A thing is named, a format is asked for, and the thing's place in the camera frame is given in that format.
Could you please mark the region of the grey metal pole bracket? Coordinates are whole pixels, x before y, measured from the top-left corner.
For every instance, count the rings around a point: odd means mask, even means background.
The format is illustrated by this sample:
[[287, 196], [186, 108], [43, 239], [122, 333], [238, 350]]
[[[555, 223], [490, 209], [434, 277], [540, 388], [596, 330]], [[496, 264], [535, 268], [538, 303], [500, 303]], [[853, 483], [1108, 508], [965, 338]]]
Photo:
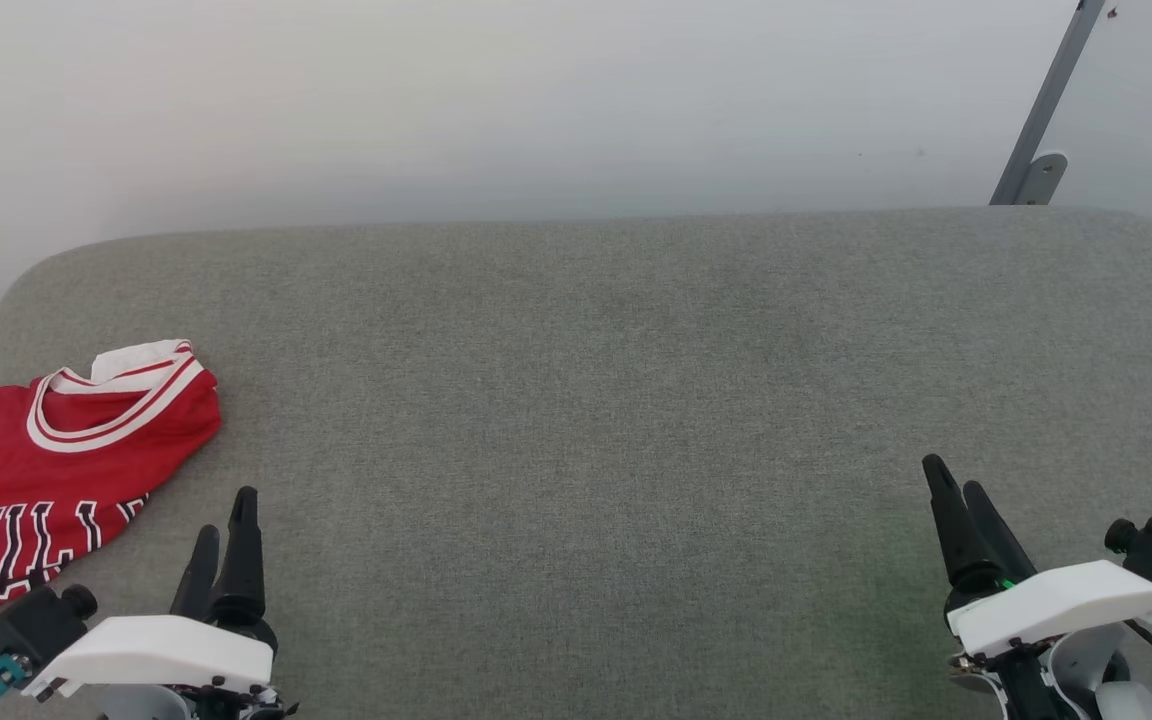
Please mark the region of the grey metal pole bracket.
[[1018, 188], [1011, 205], [1044, 206], [1051, 204], [1064, 172], [1068, 169], [1068, 156], [1062, 152], [1047, 152], [1030, 162], [1020, 179]]

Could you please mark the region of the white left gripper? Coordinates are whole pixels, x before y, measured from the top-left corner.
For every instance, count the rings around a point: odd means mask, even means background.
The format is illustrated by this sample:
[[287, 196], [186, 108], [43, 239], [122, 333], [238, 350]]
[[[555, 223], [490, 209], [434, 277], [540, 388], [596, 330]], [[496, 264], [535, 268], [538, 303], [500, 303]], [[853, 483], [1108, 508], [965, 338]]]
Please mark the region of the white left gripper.
[[[218, 579], [220, 532], [205, 525], [180, 575], [172, 615], [104, 619], [38, 670], [22, 694], [46, 702], [88, 685], [100, 688], [99, 720], [296, 715], [298, 703], [285, 702], [271, 684], [279, 643], [265, 620], [256, 488], [238, 488], [227, 529]], [[214, 626], [187, 619], [206, 617], [209, 609]]]

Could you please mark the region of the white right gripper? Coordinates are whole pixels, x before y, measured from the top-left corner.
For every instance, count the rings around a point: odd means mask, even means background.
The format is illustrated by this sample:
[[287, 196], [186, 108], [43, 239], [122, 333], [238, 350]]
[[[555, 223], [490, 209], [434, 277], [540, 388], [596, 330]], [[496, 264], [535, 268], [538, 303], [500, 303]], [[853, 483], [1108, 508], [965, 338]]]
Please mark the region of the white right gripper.
[[1152, 621], [1152, 582], [1105, 560], [1037, 574], [980, 483], [961, 488], [937, 454], [922, 468], [961, 646], [952, 679], [992, 694], [1000, 720], [1152, 720], [1146, 685], [1106, 676], [1129, 630]]

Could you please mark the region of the grey fabric sofa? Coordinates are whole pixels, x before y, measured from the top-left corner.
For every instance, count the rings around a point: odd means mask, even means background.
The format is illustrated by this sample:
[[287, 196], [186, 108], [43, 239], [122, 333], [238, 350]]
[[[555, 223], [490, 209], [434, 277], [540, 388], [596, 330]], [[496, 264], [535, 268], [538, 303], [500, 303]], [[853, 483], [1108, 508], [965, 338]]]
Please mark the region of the grey fabric sofa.
[[1152, 515], [1152, 222], [958, 209], [161, 234], [0, 302], [0, 386], [187, 338], [218, 435], [65, 570], [168, 609], [259, 491], [294, 720], [998, 720], [922, 458], [1041, 568]]

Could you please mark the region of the red Bulls basketball jersey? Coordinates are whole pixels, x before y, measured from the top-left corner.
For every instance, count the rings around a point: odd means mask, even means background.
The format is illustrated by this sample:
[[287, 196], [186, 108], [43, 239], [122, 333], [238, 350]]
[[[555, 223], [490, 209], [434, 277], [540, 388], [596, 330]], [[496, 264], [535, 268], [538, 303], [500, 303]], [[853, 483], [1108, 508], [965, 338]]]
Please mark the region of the red Bulls basketball jersey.
[[0, 607], [114, 541], [220, 427], [188, 340], [0, 386]]

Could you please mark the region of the grey metal pole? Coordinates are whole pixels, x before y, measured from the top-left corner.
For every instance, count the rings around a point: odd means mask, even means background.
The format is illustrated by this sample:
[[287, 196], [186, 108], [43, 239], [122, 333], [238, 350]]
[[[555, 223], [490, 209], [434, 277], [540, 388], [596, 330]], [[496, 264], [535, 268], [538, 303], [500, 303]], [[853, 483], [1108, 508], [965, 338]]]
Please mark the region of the grey metal pole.
[[1030, 162], [1039, 158], [1039, 150], [1046, 136], [1053, 115], [1055, 115], [1062, 94], [1073, 77], [1079, 55], [1096, 22], [1101, 17], [1106, 0], [1076, 0], [1068, 28], [1064, 29], [1055, 55], [1053, 55], [1043, 85], [1032, 105], [1030, 105], [1025, 122], [1021, 126], [1018, 138], [1011, 146], [1009, 159], [1005, 165], [995, 191], [991, 195], [991, 206], [1010, 206], [1011, 197], [1018, 188], [1020, 179]]

